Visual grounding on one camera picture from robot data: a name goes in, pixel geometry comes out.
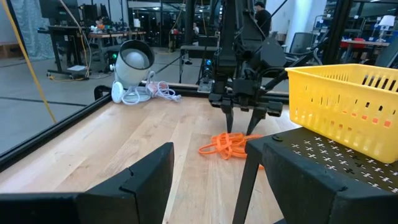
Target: perforated metal plate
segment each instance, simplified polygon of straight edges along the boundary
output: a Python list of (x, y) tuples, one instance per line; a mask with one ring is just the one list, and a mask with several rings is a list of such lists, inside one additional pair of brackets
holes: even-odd
[(383, 164), (305, 128), (278, 134), (297, 155), (372, 187), (398, 194), (398, 162)]

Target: computer screen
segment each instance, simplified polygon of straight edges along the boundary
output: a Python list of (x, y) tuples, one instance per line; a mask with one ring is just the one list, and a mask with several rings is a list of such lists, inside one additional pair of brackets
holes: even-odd
[[(80, 13), (77, 0), (63, 0), (63, 2), (69, 8), (76, 20), (79, 21)], [(58, 21), (72, 20), (59, 0), (40, 0), (40, 9), (42, 11), (43, 18), (55, 19)]]
[(98, 18), (97, 4), (83, 5), (83, 17), (85, 20), (95, 21)]
[(106, 6), (101, 4), (101, 16), (102, 17), (109, 17), (108, 11), (106, 10)]

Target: wooden table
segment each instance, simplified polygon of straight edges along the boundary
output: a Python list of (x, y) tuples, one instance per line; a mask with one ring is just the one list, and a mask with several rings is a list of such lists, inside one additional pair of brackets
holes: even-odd
[(373, 41), (360, 41), (360, 40), (342, 40), (341, 42), (348, 44), (347, 53), (344, 57), (344, 63), (347, 63), (348, 61), (349, 57), (348, 55), (350, 55), (351, 51), (353, 50), (353, 44), (364, 44), (373, 47), (388, 47), (390, 45), (390, 43), (387, 42), (373, 42)]
[(110, 38), (110, 37), (129, 37), (131, 39), (132, 35), (143, 35), (146, 34), (146, 32), (117, 32), (114, 34), (95, 34), (95, 33), (90, 33), (88, 34), (88, 38)]
[[(233, 131), (245, 132), (251, 113), (235, 109)], [(254, 134), (298, 127), (267, 117)], [(117, 174), (165, 142), (174, 142), (173, 184), (164, 223), (231, 223), (244, 160), (202, 156), (198, 148), (226, 131), (225, 115), (207, 99), (174, 103), (152, 99), (137, 106), (110, 102), (0, 173), (0, 192), (75, 192)], [(282, 213), (262, 170), (246, 223), (274, 223)]]

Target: yellow cable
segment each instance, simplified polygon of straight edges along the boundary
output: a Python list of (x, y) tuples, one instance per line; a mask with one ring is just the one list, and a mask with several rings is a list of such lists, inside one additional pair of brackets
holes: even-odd
[(178, 16), (177, 16), (177, 19), (175, 20), (175, 23), (174, 23), (172, 29), (171, 29), (170, 32), (169, 32), (169, 53), (160, 53), (160, 52), (158, 52), (158, 54), (171, 54), (171, 53), (170, 53), (170, 51), (171, 51), (171, 47), (170, 47), (171, 32), (173, 31), (175, 25), (177, 25), (178, 19), (179, 19), (180, 16), (181, 16), (181, 12), (182, 12), (182, 7), (180, 7), (180, 12), (179, 12), (179, 14), (178, 14)]
[(89, 74), (90, 74), (90, 66), (91, 66), (91, 58), (92, 58), (91, 49), (90, 49), (90, 43), (88, 42), (87, 37), (86, 37), (86, 35), (83, 33), (83, 29), (80, 27), (80, 24), (79, 24), (78, 21), (76, 20), (75, 16), (73, 16), (73, 14), (70, 12), (68, 6), (65, 5), (65, 3), (64, 3), (62, 0), (59, 0), (59, 1), (60, 1), (60, 3), (62, 4), (63, 8), (68, 12), (69, 16), (73, 19), (73, 21), (75, 22), (75, 24), (77, 25), (77, 27), (79, 27), (80, 37), (83, 36), (83, 37), (86, 39), (86, 41), (87, 41), (88, 48), (89, 48), (89, 50), (90, 50), (90, 64), (88, 64), (88, 65), (87, 65), (86, 48), (85, 48), (85, 45), (84, 45), (84, 44), (83, 44), (83, 50), (84, 50), (84, 53), (85, 53), (85, 60), (86, 60), (86, 69), (87, 69), (86, 77), (89, 77)]
[(24, 57), (25, 57), (25, 60), (26, 60), (26, 64), (29, 67), (30, 74), (32, 74), (32, 77), (33, 77), (33, 80), (35, 81), (37, 89), (39, 90), (40, 97), (42, 98), (42, 100), (44, 102), (44, 105), (45, 105), (47, 111), (49, 112), (49, 114), (50, 114), (50, 116), (52, 118), (52, 121), (54, 123), (56, 123), (57, 120), (55, 119), (55, 116), (54, 116), (54, 114), (52, 113), (52, 111), (50, 109), (49, 103), (47, 102), (47, 100), (44, 97), (42, 87), (40, 86), (40, 83), (39, 83), (39, 81), (38, 81), (38, 79), (36, 77), (35, 71), (33, 70), (32, 64), (30, 63), (29, 57), (27, 56), (26, 50), (24, 48), (24, 45), (22, 44), (21, 38), (19, 37), (17, 26), (15, 25), (15, 22), (12, 19), (12, 16), (11, 16), (10, 10), (8, 8), (8, 5), (6, 3), (6, 0), (2, 0), (1, 3), (2, 3), (4, 9), (6, 10), (7, 17), (10, 20), (12, 28), (14, 29), (14, 33), (15, 33), (15, 36), (17, 37), (19, 47), (21, 48), (22, 53), (24, 54)]

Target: concrete floor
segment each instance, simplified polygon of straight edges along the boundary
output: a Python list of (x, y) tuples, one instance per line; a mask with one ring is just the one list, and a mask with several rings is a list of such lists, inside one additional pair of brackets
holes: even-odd
[[(180, 52), (166, 54), (166, 49), (154, 49), (156, 53), (153, 71), (158, 71), (179, 57)], [(185, 65), (182, 83), (195, 84), (198, 78), (200, 59), (192, 59), (193, 65)], [(90, 79), (82, 82), (54, 82), (47, 78), (47, 69), (56, 69), (54, 59), (32, 62), (43, 93), (48, 101), (88, 105), (94, 102), (94, 88), (98, 85), (111, 86), (114, 75), (94, 73)], [(95, 71), (98, 63), (93, 63)], [(59, 79), (65, 76), (55, 75)], [(157, 74), (156, 80), (177, 83), (179, 79), (179, 60)], [(53, 125), (50, 115), (41, 102), (5, 100), (20, 98), (41, 100), (25, 61), (21, 58), (0, 60), (0, 155), (2, 152), (38, 134)], [(275, 90), (286, 91), (287, 82), (281, 83)], [(57, 121), (82, 109), (82, 106), (50, 105)]]

